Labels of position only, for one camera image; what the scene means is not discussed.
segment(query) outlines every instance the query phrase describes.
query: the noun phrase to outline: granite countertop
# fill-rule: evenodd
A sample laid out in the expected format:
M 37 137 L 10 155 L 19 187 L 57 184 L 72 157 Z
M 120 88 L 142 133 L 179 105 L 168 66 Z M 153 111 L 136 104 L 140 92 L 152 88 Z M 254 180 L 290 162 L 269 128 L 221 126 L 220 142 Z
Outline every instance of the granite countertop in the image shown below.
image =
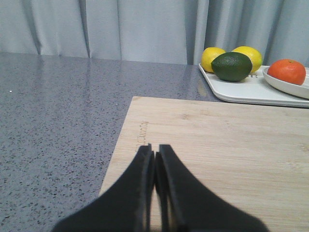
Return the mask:
M 198 66 L 0 54 L 0 227 L 49 232 L 99 193 L 133 96 L 220 102 Z

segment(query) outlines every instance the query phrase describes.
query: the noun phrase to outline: green lime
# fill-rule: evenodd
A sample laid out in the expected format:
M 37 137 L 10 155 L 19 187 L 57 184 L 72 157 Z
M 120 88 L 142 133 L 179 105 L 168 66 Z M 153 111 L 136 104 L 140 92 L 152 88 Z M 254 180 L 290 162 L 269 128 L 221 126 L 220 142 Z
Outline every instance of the green lime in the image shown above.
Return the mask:
M 249 57 L 239 52 L 227 52 L 219 55 L 211 63 L 214 74 L 224 81 L 241 81 L 252 70 Z

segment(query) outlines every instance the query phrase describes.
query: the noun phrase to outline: yellow lemon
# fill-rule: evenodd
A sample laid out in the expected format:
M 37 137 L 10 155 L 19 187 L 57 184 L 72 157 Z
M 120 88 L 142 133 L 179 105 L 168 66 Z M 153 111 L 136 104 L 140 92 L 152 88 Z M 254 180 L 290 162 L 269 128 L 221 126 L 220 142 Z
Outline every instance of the yellow lemon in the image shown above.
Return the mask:
M 232 52 L 239 52 L 249 57 L 253 66 L 251 70 L 252 73 L 258 70 L 263 63 L 261 53 L 253 47 L 240 46 L 235 48 Z
M 208 47 L 204 50 L 201 59 L 202 68 L 210 73 L 213 73 L 211 63 L 214 59 L 216 59 L 219 55 L 225 53 L 225 51 L 218 47 Z

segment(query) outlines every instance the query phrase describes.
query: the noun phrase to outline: lime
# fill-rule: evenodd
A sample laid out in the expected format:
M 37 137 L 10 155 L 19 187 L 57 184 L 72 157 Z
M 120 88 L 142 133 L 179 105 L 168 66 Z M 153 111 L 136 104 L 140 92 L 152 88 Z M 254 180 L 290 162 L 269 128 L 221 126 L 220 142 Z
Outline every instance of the lime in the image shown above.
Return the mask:
M 253 47 L 240 46 L 240 47 L 235 48 L 232 52 L 240 52 L 246 55 L 247 57 L 249 57 L 253 65 L 252 70 L 251 70 L 252 73 L 258 70 L 263 63 L 263 58 L 262 58 L 261 53 Z
M 202 68 L 210 73 L 213 73 L 211 62 L 225 51 L 218 47 L 208 47 L 204 50 L 201 59 Z
M 217 77 L 224 81 L 241 81 L 252 70 L 249 57 L 239 52 L 223 53 L 213 60 L 211 66 Z

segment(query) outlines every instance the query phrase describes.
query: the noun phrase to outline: bamboo cutting board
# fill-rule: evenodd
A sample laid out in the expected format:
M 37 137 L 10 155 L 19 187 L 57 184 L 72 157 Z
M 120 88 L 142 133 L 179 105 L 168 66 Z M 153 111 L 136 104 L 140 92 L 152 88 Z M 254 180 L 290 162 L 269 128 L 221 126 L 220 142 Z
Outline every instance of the bamboo cutting board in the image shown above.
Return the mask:
M 170 144 L 210 190 L 272 232 L 309 232 L 309 110 L 133 97 L 100 194 L 140 145 Z M 152 228 L 160 217 L 156 194 Z

